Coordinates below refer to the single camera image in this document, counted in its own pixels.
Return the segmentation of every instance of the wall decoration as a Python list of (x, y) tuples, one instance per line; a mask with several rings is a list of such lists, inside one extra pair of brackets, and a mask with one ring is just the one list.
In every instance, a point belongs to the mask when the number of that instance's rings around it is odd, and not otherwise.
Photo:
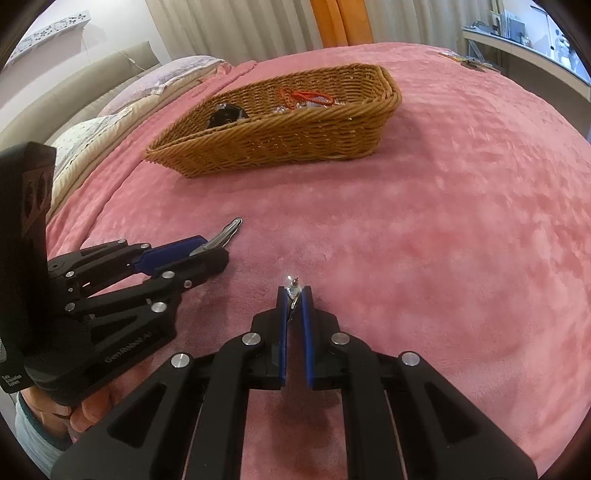
[(32, 52), (40, 45), (43, 45), (44, 43), (52, 40), (53, 38), (59, 37), (66, 32), (73, 31), (77, 28), (82, 29), (89, 21), (90, 12), (88, 10), (84, 10), (78, 14), (62, 18), (61, 20), (49, 24), (41, 30), (23, 37), (8, 58), (8, 61), (6, 62), (6, 65), (2, 71), (4, 72), (10, 68), (17, 60)]

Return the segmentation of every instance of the orange string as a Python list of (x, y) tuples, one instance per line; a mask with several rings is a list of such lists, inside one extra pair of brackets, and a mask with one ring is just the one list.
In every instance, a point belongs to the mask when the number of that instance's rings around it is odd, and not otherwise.
[(295, 109), (297, 102), (312, 102), (317, 105), (334, 105), (335, 99), (328, 93), (305, 92), (303, 90), (292, 90), (290, 88), (280, 88), (279, 96), (290, 109)]

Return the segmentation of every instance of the wicker basket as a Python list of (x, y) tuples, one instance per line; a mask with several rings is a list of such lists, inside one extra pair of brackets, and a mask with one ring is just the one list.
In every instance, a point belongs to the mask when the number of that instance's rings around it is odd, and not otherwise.
[[(282, 87), (328, 93), (345, 104), (273, 113), (284, 104)], [(197, 177), (295, 161), (359, 158), (376, 148), (382, 127), (401, 101), (392, 77), (376, 65), (276, 77), (205, 101), (152, 143), (145, 159)], [(206, 128), (221, 103), (241, 106), (249, 118)]]

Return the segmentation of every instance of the blue gripper pad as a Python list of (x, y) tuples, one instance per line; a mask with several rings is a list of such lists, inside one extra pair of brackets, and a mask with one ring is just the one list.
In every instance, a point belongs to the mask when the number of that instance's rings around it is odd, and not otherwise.
[(279, 337), (279, 379), (281, 386), (285, 386), (285, 376), (287, 375), (287, 318), (289, 315), (289, 309), (291, 307), (291, 300), (287, 295), (287, 289), (281, 290), (277, 307), (281, 312), (281, 330)]
[(301, 291), (301, 322), (304, 330), (304, 360), (306, 362), (306, 383), (309, 388), (314, 385), (314, 303), (311, 298), (310, 287)]
[(163, 265), (176, 262), (189, 256), (197, 247), (206, 244), (201, 235), (184, 238), (171, 244), (162, 245), (144, 252), (139, 260), (134, 262), (134, 270), (136, 273), (145, 273), (152, 276), (154, 270)]

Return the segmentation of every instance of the patterned pillowcase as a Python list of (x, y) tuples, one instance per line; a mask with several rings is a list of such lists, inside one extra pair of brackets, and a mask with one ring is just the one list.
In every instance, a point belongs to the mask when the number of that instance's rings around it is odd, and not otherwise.
[(127, 106), (115, 115), (99, 116), (81, 122), (63, 132), (52, 144), (57, 149), (56, 169), (53, 174), (56, 179), (59, 174), (86, 148), (101, 132), (114, 125), (132, 111)]
[(136, 102), (143, 97), (148, 95), (160, 95), (174, 82), (193, 73), (202, 72), (203, 74), (206, 74), (221, 62), (223, 62), (223, 60), (209, 57), (207, 55), (197, 55), (173, 60), (129, 85), (119, 95), (112, 99), (107, 106), (101, 110), (99, 115), (111, 115), (112, 113), (121, 110), (124, 106)]

